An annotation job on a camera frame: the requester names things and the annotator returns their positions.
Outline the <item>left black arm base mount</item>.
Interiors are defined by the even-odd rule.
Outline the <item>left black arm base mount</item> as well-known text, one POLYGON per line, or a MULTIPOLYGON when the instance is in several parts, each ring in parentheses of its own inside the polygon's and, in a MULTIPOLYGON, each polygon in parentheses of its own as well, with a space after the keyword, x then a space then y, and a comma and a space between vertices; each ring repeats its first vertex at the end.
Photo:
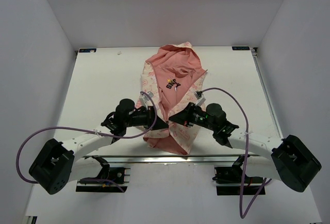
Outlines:
POLYGON ((124 193, 130 182, 130 167, 91 156, 79 159, 73 166, 71 179, 80 193, 124 193))

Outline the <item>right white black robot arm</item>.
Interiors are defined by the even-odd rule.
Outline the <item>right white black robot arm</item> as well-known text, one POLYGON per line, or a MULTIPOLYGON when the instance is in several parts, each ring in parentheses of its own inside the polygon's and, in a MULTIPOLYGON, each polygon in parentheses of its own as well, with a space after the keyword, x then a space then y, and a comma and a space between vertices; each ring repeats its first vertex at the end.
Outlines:
POLYGON ((322 168, 297 136, 279 139, 248 133, 229 122, 219 104, 209 104, 203 111, 190 102, 169 120, 186 127, 197 125, 211 130, 215 141, 222 146, 247 149, 248 156, 239 156, 232 165, 231 174, 239 182, 251 177, 275 179, 301 193, 322 168))

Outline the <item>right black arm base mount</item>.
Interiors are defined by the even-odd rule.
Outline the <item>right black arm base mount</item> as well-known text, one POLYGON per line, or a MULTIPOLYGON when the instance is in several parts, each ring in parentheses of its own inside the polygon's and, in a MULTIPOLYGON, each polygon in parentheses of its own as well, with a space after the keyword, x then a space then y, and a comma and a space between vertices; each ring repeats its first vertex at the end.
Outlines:
MULTIPOLYGON (((240 155, 230 167, 215 167, 215 176, 212 180, 216 183, 218 196, 239 196, 244 156, 240 155)), ((262 177, 244 176, 243 195, 253 196, 263 183, 262 177)))

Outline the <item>pink Snoopy zip jacket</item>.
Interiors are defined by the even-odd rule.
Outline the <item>pink Snoopy zip jacket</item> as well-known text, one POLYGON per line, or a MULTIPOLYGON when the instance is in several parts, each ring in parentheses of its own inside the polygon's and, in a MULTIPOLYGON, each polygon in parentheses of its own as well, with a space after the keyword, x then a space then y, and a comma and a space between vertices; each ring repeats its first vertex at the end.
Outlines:
POLYGON ((169 118, 197 101, 194 93, 202 89, 206 72, 189 42, 162 46, 145 61, 142 91, 153 94, 157 119, 168 125, 143 136, 149 147, 183 156, 190 153, 200 127, 185 127, 169 118))

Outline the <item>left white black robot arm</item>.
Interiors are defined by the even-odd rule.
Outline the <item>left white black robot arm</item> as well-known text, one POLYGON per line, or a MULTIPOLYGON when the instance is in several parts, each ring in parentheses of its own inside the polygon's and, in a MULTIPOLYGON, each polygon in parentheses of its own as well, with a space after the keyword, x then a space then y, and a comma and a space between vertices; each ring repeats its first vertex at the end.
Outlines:
POLYGON ((131 99, 122 99, 115 111, 109 113, 96 129, 66 141, 48 140, 32 163, 29 174, 50 195, 71 181, 81 183, 106 183, 120 187, 117 173, 100 156, 87 157, 99 148, 127 139, 130 127, 142 127, 144 132, 166 129, 168 124, 157 115, 154 105, 135 107, 131 99))

